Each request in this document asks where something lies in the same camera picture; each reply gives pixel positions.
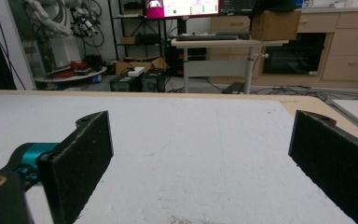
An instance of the table leg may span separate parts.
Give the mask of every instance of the table leg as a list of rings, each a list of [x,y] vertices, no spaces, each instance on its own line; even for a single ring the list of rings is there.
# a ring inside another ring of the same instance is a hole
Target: table leg
[[[249,47],[249,55],[248,59],[246,60],[246,81],[245,81],[245,89],[243,94],[249,94],[251,91],[251,82],[252,82],[252,70],[254,67],[254,49],[253,47]]]
[[[184,89],[185,93],[188,93],[188,54],[187,48],[183,49],[185,58],[183,59],[183,78],[184,78]]]

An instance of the white table surface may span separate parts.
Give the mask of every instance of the white table surface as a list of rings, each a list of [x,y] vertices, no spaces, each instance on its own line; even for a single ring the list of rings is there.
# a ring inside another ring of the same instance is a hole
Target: white table surface
[[[294,119],[279,98],[149,96],[0,94],[0,168],[108,110],[115,156],[76,223],[353,223],[288,156]],[[43,189],[27,199],[51,223]]]

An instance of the cable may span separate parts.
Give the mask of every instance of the cable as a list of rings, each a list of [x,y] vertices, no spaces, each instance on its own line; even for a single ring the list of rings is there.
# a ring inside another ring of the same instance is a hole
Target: cable
[[[103,43],[104,43],[104,35],[103,35],[103,31],[100,29],[100,27],[99,27],[98,25],[95,25],[95,27],[97,27],[97,29],[99,30],[99,34],[101,34],[102,41],[101,41],[100,44],[98,44],[98,45],[95,44],[95,37],[94,37],[95,34],[93,34],[93,35],[91,36],[91,38],[92,38],[92,44],[88,43],[84,38],[81,38],[81,39],[82,39],[83,42],[86,43],[88,46],[94,47],[94,48],[98,48],[98,47],[102,46]]]
[[[95,15],[97,16],[97,18],[99,18],[99,17],[103,14],[103,8],[102,8],[101,5],[100,5],[97,1],[95,1],[95,0],[88,1],[88,3],[89,3],[89,8],[91,8],[90,2],[95,3],[95,4],[98,6],[98,8],[100,9],[100,14],[98,14],[97,12],[95,12]]]
[[[224,89],[221,89],[220,87],[218,87],[218,86],[215,86],[212,82],[211,82],[211,80],[209,80],[209,78],[208,77],[206,77],[206,80],[208,81],[208,83],[211,85],[211,86],[213,86],[213,87],[215,87],[215,88],[217,88],[218,90],[220,90],[220,91],[223,91]]]
[[[6,50],[5,50],[4,46],[2,45],[1,41],[0,41],[0,46],[1,46],[1,50],[4,52],[4,55],[5,55],[6,58],[7,58],[8,66],[9,66],[9,69],[10,69],[10,74],[13,76],[13,71],[14,71],[14,73],[16,74],[16,77],[17,77],[17,79],[19,80],[20,84],[21,84],[22,87],[26,90],[26,88],[25,88],[25,86],[24,86],[24,83],[22,82],[22,80],[21,80],[19,74],[17,73],[16,68],[14,67],[13,63],[11,62],[11,60],[10,60],[10,58],[9,58],[8,47],[7,47],[7,42],[6,42],[6,37],[5,37],[5,33],[4,33],[4,31],[3,31],[3,28],[2,28],[1,20],[0,20],[0,29],[1,29],[2,37],[4,38]]]

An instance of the desk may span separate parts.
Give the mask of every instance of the desk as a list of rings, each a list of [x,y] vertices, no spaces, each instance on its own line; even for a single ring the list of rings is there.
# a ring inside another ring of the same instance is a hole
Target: desk
[[[172,45],[178,49],[183,49],[185,58],[184,58],[184,83],[185,83],[185,93],[188,93],[188,78],[189,77],[213,77],[221,76],[224,74],[225,69],[230,66],[238,66],[235,61],[204,61],[199,62],[200,69],[204,72],[198,74],[190,74],[189,66],[191,63],[188,61],[188,49],[194,48],[239,48],[239,47],[249,47],[249,56],[246,60],[245,65],[245,88],[244,93],[249,94],[251,81],[252,81],[252,67],[254,63],[254,47],[268,47],[268,46],[281,46],[282,44],[288,43],[289,41],[258,41],[258,40],[216,40],[216,41],[172,41]]]
[[[115,156],[76,223],[353,223],[288,156],[297,109],[358,128],[316,98],[0,91],[0,168],[108,110]],[[37,224],[52,223],[41,188]]]

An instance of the monitor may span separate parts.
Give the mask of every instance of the monitor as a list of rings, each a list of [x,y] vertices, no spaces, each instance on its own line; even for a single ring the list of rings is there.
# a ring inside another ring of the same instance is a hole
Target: monitor
[[[220,0],[220,15],[247,16],[252,12],[256,0]]]
[[[219,15],[220,0],[144,0],[148,19],[178,19]]]

